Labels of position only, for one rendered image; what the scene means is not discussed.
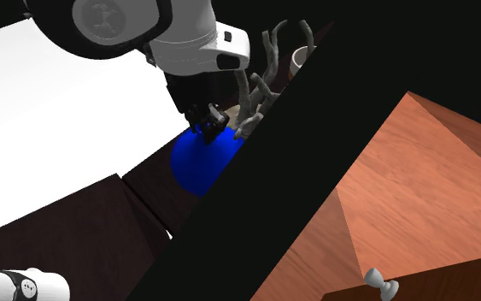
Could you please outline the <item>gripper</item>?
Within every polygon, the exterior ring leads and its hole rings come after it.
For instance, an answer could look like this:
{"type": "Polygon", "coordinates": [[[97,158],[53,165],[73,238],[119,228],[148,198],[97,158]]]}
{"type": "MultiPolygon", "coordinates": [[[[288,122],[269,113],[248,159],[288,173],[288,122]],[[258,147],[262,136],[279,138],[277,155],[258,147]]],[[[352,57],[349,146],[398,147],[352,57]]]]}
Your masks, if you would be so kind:
{"type": "Polygon", "coordinates": [[[215,73],[164,75],[167,90],[179,113],[189,122],[191,131],[203,134],[205,144],[211,144],[225,130],[230,120],[229,115],[214,104],[217,102],[215,73]]]}

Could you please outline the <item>blue ball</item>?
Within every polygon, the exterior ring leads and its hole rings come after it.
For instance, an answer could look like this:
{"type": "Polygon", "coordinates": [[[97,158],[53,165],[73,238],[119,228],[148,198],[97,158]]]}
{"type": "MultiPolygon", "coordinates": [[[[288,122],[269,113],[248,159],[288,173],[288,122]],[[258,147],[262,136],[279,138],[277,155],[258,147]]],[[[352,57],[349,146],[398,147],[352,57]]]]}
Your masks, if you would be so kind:
{"type": "Polygon", "coordinates": [[[201,133],[190,129],[182,132],[170,155],[170,167],[179,185],[200,198],[204,196],[243,145],[244,139],[234,139],[234,133],[227,127],[206,145],[201,133]]]}

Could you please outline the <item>grey branching coral ornament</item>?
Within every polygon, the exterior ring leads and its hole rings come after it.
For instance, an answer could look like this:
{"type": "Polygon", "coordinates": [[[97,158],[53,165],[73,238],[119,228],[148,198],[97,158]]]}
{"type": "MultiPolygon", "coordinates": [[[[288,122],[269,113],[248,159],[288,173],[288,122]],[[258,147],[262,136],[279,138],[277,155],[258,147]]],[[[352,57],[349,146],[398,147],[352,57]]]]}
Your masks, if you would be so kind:
{"type": "Polygon", "coordinates": [[[236,114],[235,119],[227,123],[234,130],[234,139],[247,139],[280,96],[280,92],[271,91],[270,85],[279,71],[278,33],[287,22],[281,21],[271,32],[265,30],[261,33],[267,57],[263,75],[252,73],[247,76],[245,71],[234,72],[239,89],[238,105],[226,111],[236,114]]]}

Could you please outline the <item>white cup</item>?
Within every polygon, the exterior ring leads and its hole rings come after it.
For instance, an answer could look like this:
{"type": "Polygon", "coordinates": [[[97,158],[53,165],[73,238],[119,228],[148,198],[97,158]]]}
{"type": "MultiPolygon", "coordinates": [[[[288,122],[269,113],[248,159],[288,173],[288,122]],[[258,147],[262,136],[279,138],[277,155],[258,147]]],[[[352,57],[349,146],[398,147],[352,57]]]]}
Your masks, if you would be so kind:
{"type": "Polygon", "coordinates": [[[302,67],[302,65],[307,60],[307,53],[308,47],[303,46],[301,48],[296,49],[290,59],[290,67],[289,67],[289,79],[291,80],[298,70],[302,67]]]}

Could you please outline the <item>dark brown wooden table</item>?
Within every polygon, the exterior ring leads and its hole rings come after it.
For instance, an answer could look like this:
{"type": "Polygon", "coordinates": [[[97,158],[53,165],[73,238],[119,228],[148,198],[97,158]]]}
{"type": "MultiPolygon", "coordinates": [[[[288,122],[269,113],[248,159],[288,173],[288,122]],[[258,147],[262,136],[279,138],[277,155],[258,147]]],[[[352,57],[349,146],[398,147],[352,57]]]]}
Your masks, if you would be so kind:
{"type": "Polygon", "coordinates": [[[70,301],[125,301],[198,201],[173,177],[172,148],[0,227],[0,271],[58,273],[70,301]]]}

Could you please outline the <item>reddish wooden chest of drawers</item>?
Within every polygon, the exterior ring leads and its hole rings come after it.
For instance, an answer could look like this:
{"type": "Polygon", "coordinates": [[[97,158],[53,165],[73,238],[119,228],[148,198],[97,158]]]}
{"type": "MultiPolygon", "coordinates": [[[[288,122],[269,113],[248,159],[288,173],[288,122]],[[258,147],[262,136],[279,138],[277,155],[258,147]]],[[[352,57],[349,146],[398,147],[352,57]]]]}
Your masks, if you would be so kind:
{"type": "Polygon", "coordinates": [[[481,124],[406,94],[251,301],[321,301],[481,257],[481,124]]]}

